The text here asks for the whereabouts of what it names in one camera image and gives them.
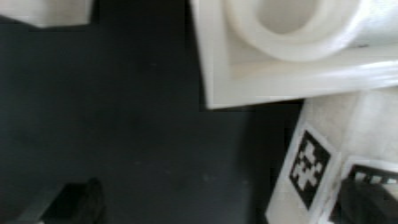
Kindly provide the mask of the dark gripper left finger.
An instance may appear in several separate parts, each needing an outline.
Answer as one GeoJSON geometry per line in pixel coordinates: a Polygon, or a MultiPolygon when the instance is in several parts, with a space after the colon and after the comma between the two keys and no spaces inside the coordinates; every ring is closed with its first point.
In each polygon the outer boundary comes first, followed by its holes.
{"type": "Polygon", "coordinates": [[[45,190],[23,210],[20,224],[107,224],[103,185],[98,178],[45,190]]]}

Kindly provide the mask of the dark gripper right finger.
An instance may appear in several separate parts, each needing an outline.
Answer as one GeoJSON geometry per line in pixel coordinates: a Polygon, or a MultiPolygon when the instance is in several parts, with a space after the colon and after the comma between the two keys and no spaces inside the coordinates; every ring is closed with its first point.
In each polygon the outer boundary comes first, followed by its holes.
{"type": "Polygon", "coordinates": [[[343,181],[334,224],[398,224],[398,184],[343,181]]]}

